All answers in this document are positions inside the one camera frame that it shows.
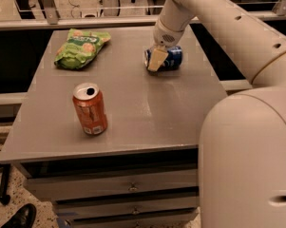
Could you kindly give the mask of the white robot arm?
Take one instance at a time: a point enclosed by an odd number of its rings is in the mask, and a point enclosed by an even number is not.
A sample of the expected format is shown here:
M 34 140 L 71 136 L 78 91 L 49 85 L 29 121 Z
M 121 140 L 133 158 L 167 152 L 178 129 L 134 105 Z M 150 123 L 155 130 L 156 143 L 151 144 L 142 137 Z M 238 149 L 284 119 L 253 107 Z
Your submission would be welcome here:
M 286 228 L 286 36 L 230 0 L 166 0 L 152 69 L 192 18 L 252 86 L 221 100 L 203 122 L 201 228 Z

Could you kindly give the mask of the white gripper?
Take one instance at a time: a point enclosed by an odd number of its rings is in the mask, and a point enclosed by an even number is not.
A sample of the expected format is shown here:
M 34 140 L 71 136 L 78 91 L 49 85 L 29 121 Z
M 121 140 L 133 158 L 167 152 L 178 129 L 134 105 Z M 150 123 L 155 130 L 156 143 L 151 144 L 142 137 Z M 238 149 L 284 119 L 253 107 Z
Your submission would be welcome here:
M 166 48 L 175 46 L 183 36 L 183 30 L 173 31 L 167 28 L 161 20 L 158 20 L 153 30 L 154 44 L 160 47 L 150 49 L 148 70 L 156 72 L 168 56 Z

